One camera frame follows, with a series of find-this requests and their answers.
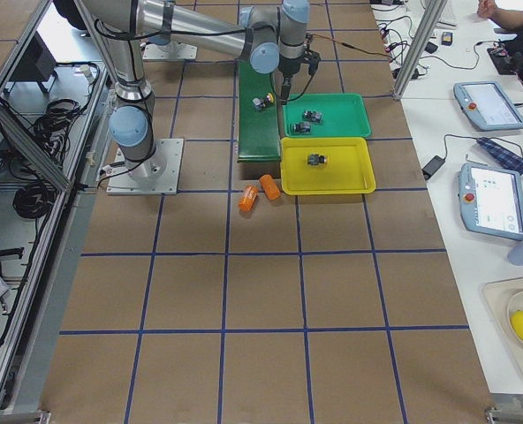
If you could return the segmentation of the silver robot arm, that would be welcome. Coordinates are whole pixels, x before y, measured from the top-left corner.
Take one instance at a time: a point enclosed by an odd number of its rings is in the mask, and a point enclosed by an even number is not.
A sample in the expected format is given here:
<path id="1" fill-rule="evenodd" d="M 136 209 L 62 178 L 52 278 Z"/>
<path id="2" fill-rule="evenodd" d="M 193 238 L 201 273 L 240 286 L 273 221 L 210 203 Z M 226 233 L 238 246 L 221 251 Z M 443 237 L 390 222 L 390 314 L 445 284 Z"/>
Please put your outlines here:
<path id="1" fill-rule="evenodd" d="M 117 107 L 109 120 L 129 178 L 149 186 L 164 174 L 167 158 L 152 129 L 155 95 L 148 81 L 140 42 L 171 46 L 177 42 L 247 61 L 260 74 L 280 71 L 281 99 L 288 100 L 292 77 L 307 62 L 307 1 L 241 10 L 232 24 L 191 11 L 173 1 L 57 1 L 58 13 L 73 27 L 95 30 L 99 51 L 111 61 Z"/>

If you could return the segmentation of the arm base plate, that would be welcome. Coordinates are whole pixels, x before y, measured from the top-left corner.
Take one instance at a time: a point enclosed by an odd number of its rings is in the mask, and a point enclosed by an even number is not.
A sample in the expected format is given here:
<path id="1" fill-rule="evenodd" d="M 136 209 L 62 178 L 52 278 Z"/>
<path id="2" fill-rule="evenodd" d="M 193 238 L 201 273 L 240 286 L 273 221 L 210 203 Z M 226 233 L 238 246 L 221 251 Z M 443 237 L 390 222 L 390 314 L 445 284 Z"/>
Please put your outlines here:
<path id="1" fill-rule="evenodd" d="M 139 166 L 126 161 L 118 148 L 118 167 L 106 171 L 109 195 L 176 194 L 184 150 L 182 138 L 155 140 L 155 152 Z"/>
<path id="2" fill-rule="evenodd" d="M 143 50 L 143 60 L 148 62 L 179 62 L 193 61 L 198 49 L 181 42 L 170 42 L 164 45 L 148 43 Z"/>

